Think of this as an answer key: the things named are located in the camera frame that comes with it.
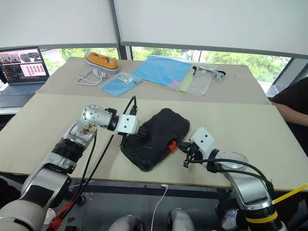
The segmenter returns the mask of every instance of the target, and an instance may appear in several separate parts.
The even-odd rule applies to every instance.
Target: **black phone case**
[[[187,119],[164,108],[139,127],[140,132],[148,132],[150,137],[129,135],[121,151],[141,170],[150,171],[170,153],[169,145],[173,141],[182,141],[189,127]]]

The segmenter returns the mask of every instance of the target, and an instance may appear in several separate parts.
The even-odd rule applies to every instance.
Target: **black cable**
[[[186,160],[188,160],[189,163],[206,163],[206,162],[231,162],[231,163],[237,163],[241,165],[245,165],[247,167],[250,167],[251,169],[255,170],[259,175],[250,173],[250,172],[245,172],[245,171],[240,171],[240,170],[216,170],[216,172],[233,172],[233,173],[240,173],[244,175],[249,175],[252,177],[259,178],[260,180],[263,180],[265,182],[265,185],[269,191],[269,194],[271,197],[274,196],[274,187],[273,184],[265,177],[265,175],[257,169],[255,166],[243,162],[243,161],[238,161],[238,160],[232,160],[232,159],[207,159],[207,160],[190,160],[189,155],[186,156]]]
[[[110,139],[109,139],[109,141],[108,141],[108,143],[107,143],[107,145],[106,145],[106,147],[105,147],[105,149],[104,149],[104,151],[103,151],[103,153],[102,153],[100,159],[98,160],[98,162],[97,162],[97,164],[96,164],[94,170],[92,171],[91,175],[89,176],[89,178],[87,179],[86,183],[83,185],[83,187],[81,188],[81,190],[78,192],[78,194],[77,194],[77,196],[76,196],[76,199],[73,201],[72,205],[71,205],[63,214],[61,214],[61,215],[59,216],[60,219],[64,219],[64,218],[66,217],[66,215],[72,210],[72,208],[74,207],[74,205],[77,203],[77,198],[80,197],[80,195],[83,193],[83,191],[84,191],[85,188],[87,187],[87,185],[88,185],[89,181],[91,180],[92,176],[94,175],[96,169],[97,169],[98,166],[100,165],[100,163],[101,163],[101,161],[102,161],[102,158],[105,156],[105,153],[106,153],[106,151],[107,151],[107,149],[108,149],[108,147],[109,147],[109,145],[110,145],[110,143],[111,143],[111,141],[112,141],[113,138],[114,138],[114,135],[111,135],[111,137],[110,137]]]
[[[132,101],[134,101],[134,106],[137,106],[136,96],[133,96],[133,97],[130,99],[129,103],[127,104],[127,106],[126,106],[126,108],[125,108],[123,114],[126,113],[126,111],[128,110],[130,104],[132,103]],[[90,176],[89,176],[89,178],[87,179],[87,181],[83,184],[83,187],[79,190],[79,192],[76,194],[76,196],[74,196],[75,199],[73,200],[72,205],[71,205],[66,211],[64,211],[63,214],[61,214],[61,215],[59,216],[60,219],[64,219],[64,218],[67,216],[67,214],[72,210],[72,208],[74,207],[74,205],[77,203],[77,199],[81,196],[81,194],[82,194],[83,191],[85,190],[86,186],[88,185],[89,181],[91,180],[92,176],[94,175],[96,169],[97,169],[98,166],[100,165],[100,163],[101,163],[101,161],[102,161],[102,158],[105,156],[105,153],[106,153],[106,151],[107,151],[107,149],[108,149],[108,147],[109,147],[109,145],[110,145],[110,143],[111,143],[111,141],[112,141],[113,138],[114,138],[114,135],[111,135],[111,137],[109,138],[109,141],[108,141],[108,143],[107,143],[107,145],[106,145],[106,147],[105,147],[105,149],[104,149],[104,151],[103,151],[103,153],[102,153],[100,159],[98,160],[98,162],[97,162],[97,164],[96,164],[94,170],[93,170],[92,173],[90,174]]]
[[[85,179],[85,176],[86,176],[86,173],[87,173],[87,170],[88,170],[88,166],[89,166],[89,164],[90,164],[90,160],[91,160],[91,157],[92,157],[92,154],[93,154],[95,145],[96,145],[96,137],[97,137],[97,131],[96,131],[95,136],[94,136],[94,141],[93,141],[92,149],[91,149],[90,155],[89,155],[89,157],[88,157],[88,161],[87,161],[85,170],[83,171],[83,174],[82,174],[82,178],[81,178],[80,185],[79,185],[79,187],[78,187],[78,189],[77,189],[75,195],[73,196],[72,200],[75,200],[75,199],[76,199],[76,196],[77,196],[78,192],[81,190],[82,183],[83,183],[83,181],[84,181],[84,179]]]
[[[128,108],[129,108],[129,106],[130,106],[130,104],[131,104],[132,101],[134,101],[134,105],[137,106],[136,96],[133,96],[133,97],[130,99],[129,103],[127,104],[127,106],[126,106],[126,108],[125,108],[123,114],[126,113],[126,111],[128,110]]]
[[[252,177],[259,178],[260,180],[263,180],[265,183],[271,184],[271,182],[269,180],[267,180],[266,178],[261,177],[261,176],[255,174],[255,173],[251,173],[251,172],[245,172],[245,171],[240,171],[240,170],[229,170],[229,169],[217,170],[217,172],[240,173],[240,174],[249,175],[249,176],[252,176]]]
[[[207,160],[189,160],[188,161],[190,163],[206,163],[206,162],[230,162],[230,163],[236,163],[236,164],[240,164],[240,165],[245,165],[251,169],[253,169],[254,171],[256,171],[261,177],[265,178],[265,175],[259,170],[257,169],[255,166],[243,162],[243,161],[239,161],[239,160],[232,160],[232,159],[207,159]]]

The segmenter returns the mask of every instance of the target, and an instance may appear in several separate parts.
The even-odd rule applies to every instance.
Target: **blue cloth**
[[[121,77],[123,75],[129,75],[133,80],[129,80],[130,83],[125,83],[121,80]],[[111,81],[106,83],[103,87],[102,90],[106,91],[107,93],[111,94],[113,97],[119,97],[128,90],[132,89],[135,87],[137,84],[141,82],[141,79],[139,79],[136,76],[126,74],[126,73],[121,73],[117,75],[115,78],[113,78]]]
[[[191,66],[190,63],[151,56],[134,70],[132,74],[143,80],[175,89],[172,81],[183,81]]]

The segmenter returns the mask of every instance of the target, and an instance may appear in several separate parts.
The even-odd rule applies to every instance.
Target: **table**
[[[121,112],[127,103],[127,99],[110,97],[36,94],[0,132],[0,171],[29,174],[79,119],[85,105],[98,104]],[[218,147],[246,155],[251,164],[273,180],[277,190],[291,190],[307,182],[308,158],[274,106],[143,99],[137,99],[137,104],[140,121],[148,120],[165,107],[188,119],[191,129],[186,140],[198,127],[204,126],[215,137]],[[110,131],[99,129],[90,169],[110,135]],[[152,171],[142,172],[120,152],[119,143],[120,137],[116,136],[95,179],[229,186],[221,174],[207,172],[199,164],[184,168],[185,154],[179,150]],[[90,148],[79,160],[72,177],[81,177],[89,152]]]
[[[120,72],[131,73],[142,61],[119,60],[118,63]],[[103,83],[98,86],[85,86],[75,83],[76,75],[86,73],[89,68],[90,66],[86,64],[84,58],[71,57],[48,79],[44,86],[38,90],[38,93],[112,97],[101,90]],[[129,99],[136,95],[139,99],[145,100],[270,105],[270,101],[246,65],[218,64],[218,70],[226,72],[226,78],[220,82],[212,81],[206,95],[202,97],[194,97],[183,92],[142,82],[123,94],[121,98]],[[97,81],[94,74],[89,74],[87,77],[90,80]]]

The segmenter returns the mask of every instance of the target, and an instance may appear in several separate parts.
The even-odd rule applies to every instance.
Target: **window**
[[[84,57],[85,52],[94,51],[109,57],[119,58],[116,48],[70,48],[70,49],[52,49],[41,50],[43,59],[48,69],[49,75],[52,75],[60,66],[62,66],[69,57]]]
[[[260,84],[271,85],[291,58],[220,51],[132,47],[134,60],[146,60],[151,55],[201,62],[208,64],[244,64],[249,67]]]

